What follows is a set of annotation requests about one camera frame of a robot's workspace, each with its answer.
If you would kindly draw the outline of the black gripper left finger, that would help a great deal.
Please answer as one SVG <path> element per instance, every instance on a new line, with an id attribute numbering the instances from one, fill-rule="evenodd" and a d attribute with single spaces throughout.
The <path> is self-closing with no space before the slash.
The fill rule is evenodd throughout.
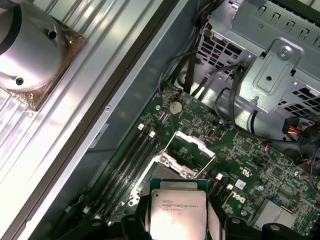
<path id="1" fill-rule="evenodd" d="M 102 222 L 93 233 L 90 240 L 151 240 L 148 224 L 150 223 L 151 195 L 144 195 L 134 214 L 124 216 L 120 222 L 108 226 Z"/>

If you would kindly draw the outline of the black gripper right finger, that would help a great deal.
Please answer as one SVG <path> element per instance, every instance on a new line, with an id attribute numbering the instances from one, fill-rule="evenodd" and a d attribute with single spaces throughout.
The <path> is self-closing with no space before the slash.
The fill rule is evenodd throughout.
<path id="1" fill-rule="evenodd" d="M 207 207 L 208 240 L 281 240 L 279 231 L 265 228 L 257 230 L 250 227 L 242 218 L 225 218 L 218 207 Z"/>

